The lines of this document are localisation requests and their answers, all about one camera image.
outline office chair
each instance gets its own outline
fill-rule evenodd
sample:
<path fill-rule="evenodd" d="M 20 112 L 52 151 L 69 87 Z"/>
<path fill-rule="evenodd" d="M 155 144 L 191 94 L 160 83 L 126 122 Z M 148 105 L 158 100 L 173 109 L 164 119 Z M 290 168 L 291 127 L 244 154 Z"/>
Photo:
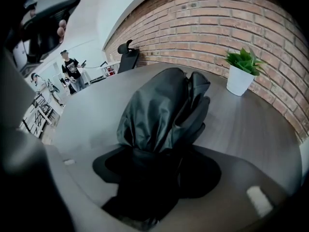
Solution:
<path fill-rule="evenodd" d="M 119 54 L 122 54 L 118 74 L 134 69 L 137 63 L 140 55 L 140 50 L 129 48 L 131 42 L 132 40 L 128 40 L 126 43 L 118 46 L 117 51 Z"/>

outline white wall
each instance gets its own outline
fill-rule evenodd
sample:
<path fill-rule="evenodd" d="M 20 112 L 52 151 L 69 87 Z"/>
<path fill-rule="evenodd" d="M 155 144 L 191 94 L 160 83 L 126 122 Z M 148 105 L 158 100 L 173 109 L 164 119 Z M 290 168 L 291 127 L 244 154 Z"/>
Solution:
<path fill-rule="evenodd" d="M 122 21 L 144 0 L 99 0 L 98 36 L 104 49 L 112 34 Z"/>
<path fill-rule="evenodd" d="M 41 64 L 35 72 L 38 73 L 44 68 L 48 68 L 50 63 L 53 64 L 54 61 L 60 62 L 60 52 L 64 49 L 71 51 L 74 48 L 76 54 L 82 53 L 80 57 L 75 56 L 75 58 L 85 58 L 87 62 L 90 61 L 90 57 L 93 58 L 95 49 L 101 50 L 98 43 L 97 32 L 98 2 L 99 0 L 81 0 L 69 18 L 63 43 L 50 53 L 44 60 L 44 63 Z M 93 42 L 93 44 L 87 45 L 87 47 L 83 46 L 89 42 Z M 98 56 L 100 61 L 102 56 L 105 57 L 105 54 L 100 53 Z"/>
<path fill-rule="evenodd" d="M 309 138 L 307 138 L 307 140 L 299 148 L 303 167 L 303 176 L 305 176 L 309 170 Z"/>

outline desk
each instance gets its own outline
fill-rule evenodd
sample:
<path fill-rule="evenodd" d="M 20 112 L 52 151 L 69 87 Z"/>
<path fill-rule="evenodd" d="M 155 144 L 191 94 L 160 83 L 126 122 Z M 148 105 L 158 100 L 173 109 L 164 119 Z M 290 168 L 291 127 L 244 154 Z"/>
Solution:
<path fill-rule="evenodd" d="M 92 170 L 92 162 L 118 147 L 116 130 L 134 91 L 170 67 L 175 65 L 158 63 L 113 75 L 68 101 L 53 140 L 57 149 L 47 152 L 76 227 L 83 228 L 78 231 L 132 231 L 98 209 L 116 195 L 117 185 L 103 182 Z M 196 71 L 178 67 L 188 76 Z M 222 177 L 203 198 L 179 200 L 153 232 L 237 231 L 258 220 L 246 196 L 250 186 L 260 186 L 275 205 L 300 187 L 301 158 L 292 126 L 252 92 L 235 96 L 226 90 L 226 79 L 200 72 L 211 82 L 207 91 L 211 103 L 206 129 L 195 145 L 212 149 L 197 150 L 219 164 Z M 76 163 L 64 166 L 61 160 L 66 159 Z M 90 213 L 91 221 L 86 219 Z"/>
<path fill-rule="evenodd" d="M 67 103 L 54 145 L 63 158 L 83 157 L 96 146 L 118 143 L 116 130 L 132 94 L 172 64 L 136 68 L 95 83 Z M 195 69 L 178 66 L 188 76 Z M 195 145 L 247 160 L 293 194 L 301 183 L 301 158 L 292 126 L 270 104 L 250 91 L 231 94 L 227 80 L 203 72 L 211 82 L 206 129 Z"/>

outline white pot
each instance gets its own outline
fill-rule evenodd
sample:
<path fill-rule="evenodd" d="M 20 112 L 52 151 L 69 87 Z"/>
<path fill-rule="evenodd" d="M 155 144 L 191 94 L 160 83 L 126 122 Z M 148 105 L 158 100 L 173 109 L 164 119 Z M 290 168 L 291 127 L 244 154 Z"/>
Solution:
<path fill-rule="evenodd" d="M 250 86 L 253 79 L 254 75 L 246 73 L 231 65 L 226 88 L 234 95 L 242 96 Z"/>

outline headrest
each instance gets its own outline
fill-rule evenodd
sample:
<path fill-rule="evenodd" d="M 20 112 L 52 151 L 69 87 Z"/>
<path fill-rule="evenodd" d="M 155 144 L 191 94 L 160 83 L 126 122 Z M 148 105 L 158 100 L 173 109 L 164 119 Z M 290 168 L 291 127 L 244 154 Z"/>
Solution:
<path fill-rule="evenodd" d="M 129 45 L 132 42 L 132 40 L 128 40 L 126 43 L 121 44 L 120 46 L 118 46 L 118 53 L 119 54 L 125 54 L 129 52 Z"/>

